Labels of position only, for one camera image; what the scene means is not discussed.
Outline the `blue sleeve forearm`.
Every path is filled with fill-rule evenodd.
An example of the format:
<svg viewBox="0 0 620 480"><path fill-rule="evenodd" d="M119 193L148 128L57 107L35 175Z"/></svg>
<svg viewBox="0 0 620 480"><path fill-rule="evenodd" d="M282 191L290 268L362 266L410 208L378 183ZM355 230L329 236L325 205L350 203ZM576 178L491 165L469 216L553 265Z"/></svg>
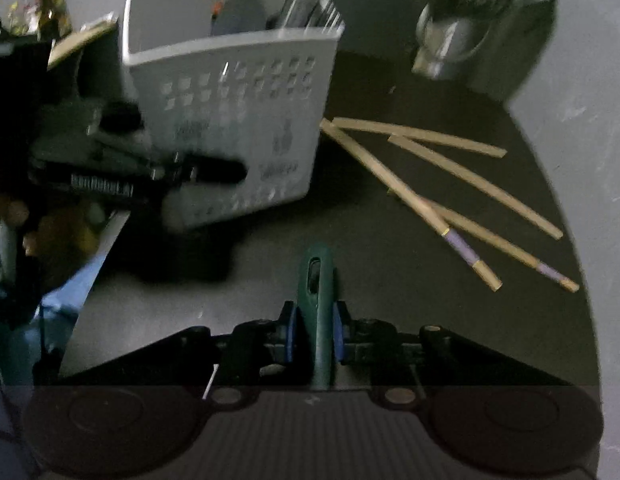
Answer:
<svg viewBox="0 0 620 480"><path fill-rule="evenodd" d="M63 269L53 275L45 261L24 260L16 281L0 275L0 387L47 384L60 374L106 258L99 252L68 275Z"/></svg>

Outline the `person's left hand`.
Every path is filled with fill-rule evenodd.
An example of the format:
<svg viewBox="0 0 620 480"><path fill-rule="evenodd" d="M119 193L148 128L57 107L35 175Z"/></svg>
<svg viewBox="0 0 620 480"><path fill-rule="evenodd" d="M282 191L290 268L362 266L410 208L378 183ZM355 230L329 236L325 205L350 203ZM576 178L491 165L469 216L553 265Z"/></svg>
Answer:
<svg viewBox="0 0 620 480"><path fill-rule="evenodd" d="M22 200L0 197L0 220L16 230L27 256L42 256L53 249L75 249L82 258L95 254L100 237L80 206L55 206L51 212L27 206Z"/></svg>

